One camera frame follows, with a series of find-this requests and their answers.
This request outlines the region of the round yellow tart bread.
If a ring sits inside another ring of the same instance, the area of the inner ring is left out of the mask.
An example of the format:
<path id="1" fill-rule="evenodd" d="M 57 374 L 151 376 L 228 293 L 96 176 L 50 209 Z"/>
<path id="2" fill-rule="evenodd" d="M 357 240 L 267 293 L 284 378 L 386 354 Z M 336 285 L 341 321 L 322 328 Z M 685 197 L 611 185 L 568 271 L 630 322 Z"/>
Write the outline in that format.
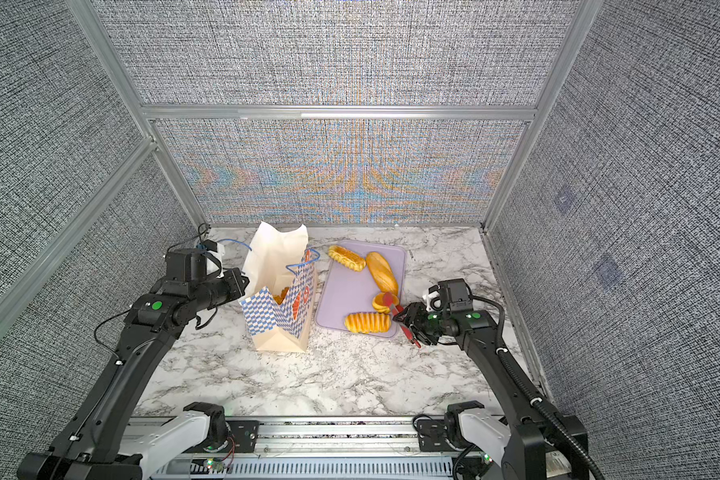
<path id="1" fill-rule="evenodd" d="M 400 311 L 399 299 L 391 292 L 377 294 L 372 300 L 372 307 L 383 314 L 396 315 Z"/>

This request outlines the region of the aluminium enclosure frame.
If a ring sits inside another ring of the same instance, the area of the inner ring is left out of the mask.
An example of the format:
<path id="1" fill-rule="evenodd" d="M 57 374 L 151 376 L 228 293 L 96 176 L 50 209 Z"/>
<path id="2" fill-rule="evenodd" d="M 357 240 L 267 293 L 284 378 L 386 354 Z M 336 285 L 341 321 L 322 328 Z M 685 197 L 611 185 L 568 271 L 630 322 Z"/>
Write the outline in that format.
<path id="1" fill-rule="evenodd" d="M 408 250 L 609 479 L 720 479 L 720 1 L 0 1 L 0 479 L 170 244 Z"/>

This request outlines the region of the blue checkered paper bag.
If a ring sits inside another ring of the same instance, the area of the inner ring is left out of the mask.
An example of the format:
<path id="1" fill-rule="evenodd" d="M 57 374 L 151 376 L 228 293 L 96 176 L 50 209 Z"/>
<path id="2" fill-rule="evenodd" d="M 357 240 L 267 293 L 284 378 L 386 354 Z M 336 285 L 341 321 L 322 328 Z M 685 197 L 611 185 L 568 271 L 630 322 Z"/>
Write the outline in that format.
<path id="1" fill-rule="evenodd" d="M 304 353 L 308 349 L 320 254 L 310 245 L 305 225 L 281 231 L 262 222 L 248 241 L 214 234 L 224 245 L 247 255 L 241 271 L 250 284 L 238 301 L 258 351 Z"/>

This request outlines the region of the red silicone steel tongs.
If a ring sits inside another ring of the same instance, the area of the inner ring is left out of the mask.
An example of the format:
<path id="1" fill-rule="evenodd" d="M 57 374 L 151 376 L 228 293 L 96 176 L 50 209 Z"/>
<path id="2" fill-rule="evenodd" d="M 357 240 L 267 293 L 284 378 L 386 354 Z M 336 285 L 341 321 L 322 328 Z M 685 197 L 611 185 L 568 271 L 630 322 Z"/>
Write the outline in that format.
<path id="1" fill-rule="evenodd" d="M 391 315 L 392 320 L 394 322 L 397 322 L 400 325 L 400 328 L 405 335 L 406 339 L 417 348 L 421 347 L 420 342 L 415 338 L 414 334 L 409 329 L 408 324 L 406 323 L 406 313 L 405 310 L 400 306 L 400 311 L 396 315 Z"/>

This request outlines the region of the ridged spiral bread roll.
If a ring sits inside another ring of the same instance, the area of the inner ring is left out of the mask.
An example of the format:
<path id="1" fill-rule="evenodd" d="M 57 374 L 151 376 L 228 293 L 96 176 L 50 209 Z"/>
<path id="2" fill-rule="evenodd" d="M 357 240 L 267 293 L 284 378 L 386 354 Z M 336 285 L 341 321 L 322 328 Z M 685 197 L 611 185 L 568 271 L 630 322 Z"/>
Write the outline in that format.
<path id="1" fill-rule="evenodd" d="M 344 326 L 352 333 L 385 333 L 391 327 L 391 318 L 389 314 L 380 312 L 352 313 L 345 317 Z"/>

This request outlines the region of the long baguette loaf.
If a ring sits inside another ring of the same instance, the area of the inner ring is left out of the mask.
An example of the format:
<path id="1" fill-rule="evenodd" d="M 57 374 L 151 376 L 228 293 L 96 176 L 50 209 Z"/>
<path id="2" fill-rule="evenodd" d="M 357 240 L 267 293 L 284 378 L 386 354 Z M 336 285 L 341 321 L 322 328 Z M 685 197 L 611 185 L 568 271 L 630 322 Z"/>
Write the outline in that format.
<path id="1" fill-rule="evenodd" d="M 373 251 L 366 255 L 366 266 L 379 290 L 383 293 L 397 295 L 399 285 L 391 265 L 379 252 Z"/>

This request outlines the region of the lilac plastic tray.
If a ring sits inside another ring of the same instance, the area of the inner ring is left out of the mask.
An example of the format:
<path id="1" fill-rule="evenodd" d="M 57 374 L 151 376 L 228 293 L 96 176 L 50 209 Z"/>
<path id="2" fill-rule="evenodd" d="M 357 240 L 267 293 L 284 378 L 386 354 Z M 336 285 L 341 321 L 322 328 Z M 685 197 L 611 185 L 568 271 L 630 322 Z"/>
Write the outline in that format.
<path id="1" fill-rule="evenodd" d="M 342 240 L 337 244 L 362 257 L 371 252 L 377 252 L 384 257 L 397 281 L 397 296 L 402 297 L 407 261 L 407 251 L 404 248 L 353 240 Z M 375 313 L 372 301 L 379 292 L 368 268 L 362 272 L 354 272 L 331 260 L 315 322 L 320 327 L 347 333 L 345 317 L 358 312 Z"/>

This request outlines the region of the yellow glazed danish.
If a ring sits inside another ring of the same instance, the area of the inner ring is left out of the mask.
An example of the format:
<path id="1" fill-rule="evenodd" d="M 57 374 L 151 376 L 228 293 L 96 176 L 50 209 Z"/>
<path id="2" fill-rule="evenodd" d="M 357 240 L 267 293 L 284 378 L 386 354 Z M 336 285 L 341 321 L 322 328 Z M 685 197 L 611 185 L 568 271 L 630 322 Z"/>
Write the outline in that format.
<path id="1" fill-rule="evenodd" d="M 364 257 L 340 245 L 330 246 L 328 255 L 333 261 L 355 272 L 361 272 L 366 267 Z"/>

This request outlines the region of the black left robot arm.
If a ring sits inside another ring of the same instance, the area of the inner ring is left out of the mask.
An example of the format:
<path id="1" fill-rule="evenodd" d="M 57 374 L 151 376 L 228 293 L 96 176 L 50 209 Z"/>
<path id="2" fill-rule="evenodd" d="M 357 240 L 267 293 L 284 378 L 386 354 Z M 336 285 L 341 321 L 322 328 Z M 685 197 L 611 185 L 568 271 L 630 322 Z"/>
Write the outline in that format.
<path id="1" fill-rule="evenodd" d="M 221 245 L 206 240 L 165 255 L 166 273 L 126 311 L 109 364 L 44 453 L 20 463 L 21 479 L 135 479 L 141 454 L 119 452 L 127 423 L 158 364 L 203 310 L 241 298 L 249 280 L 224 269 Z"/>

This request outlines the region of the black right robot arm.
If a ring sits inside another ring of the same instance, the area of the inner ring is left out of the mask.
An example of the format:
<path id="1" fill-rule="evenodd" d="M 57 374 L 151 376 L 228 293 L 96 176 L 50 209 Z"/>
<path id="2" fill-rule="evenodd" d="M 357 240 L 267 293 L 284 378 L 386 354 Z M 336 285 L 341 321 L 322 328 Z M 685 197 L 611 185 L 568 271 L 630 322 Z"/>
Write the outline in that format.
<path id="1" fill-rule="evenodd" d="M 463 279 L 440 281 L 419 302 L 394 306 L 392 319 L 416 346 L 457 346 L 478 367 L 501 406 L 497 418 L 477 401 L 448 406 L 448 441 L 460 453 L 456 479 L 470 477 L 463 461 L 479 450 L 489 472 L 504 479 L 548 479 L 549 454 L 566 459 L 571 479 L 599 479 L 602 473 L 588 451 L 588 434 L 575 416 L 562 414 L 533 384 L 504 338 L 506 312 L 476 295 Z"/>

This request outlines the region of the yellow oval bun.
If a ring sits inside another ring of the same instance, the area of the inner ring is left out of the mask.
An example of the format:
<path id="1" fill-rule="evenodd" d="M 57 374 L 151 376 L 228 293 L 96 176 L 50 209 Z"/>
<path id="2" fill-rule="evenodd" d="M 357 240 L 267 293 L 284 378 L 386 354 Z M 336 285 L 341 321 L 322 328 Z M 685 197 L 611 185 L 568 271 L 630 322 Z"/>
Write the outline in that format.
<path id="1" fill-rule="evenodd" d="M 274 300 L 278 305 L 281 305 L 287 297 L 289 288 L 285 287 L 278 295 L 274 296 Z"/>

